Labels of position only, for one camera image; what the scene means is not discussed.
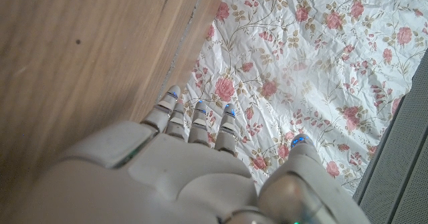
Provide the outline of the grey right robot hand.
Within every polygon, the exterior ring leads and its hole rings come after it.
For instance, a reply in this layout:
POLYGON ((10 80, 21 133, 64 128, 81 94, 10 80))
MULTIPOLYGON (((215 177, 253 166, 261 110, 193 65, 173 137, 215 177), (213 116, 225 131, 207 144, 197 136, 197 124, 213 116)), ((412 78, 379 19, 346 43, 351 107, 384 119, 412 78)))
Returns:
POLYGON ((322 166, 306 134, 256 189, 234 155, 235 106, 214 147, 206 106, 185 131, 178 86, 140 123, 113 124, 69 147, 32 186, 10 223, 367 223, 322 166))

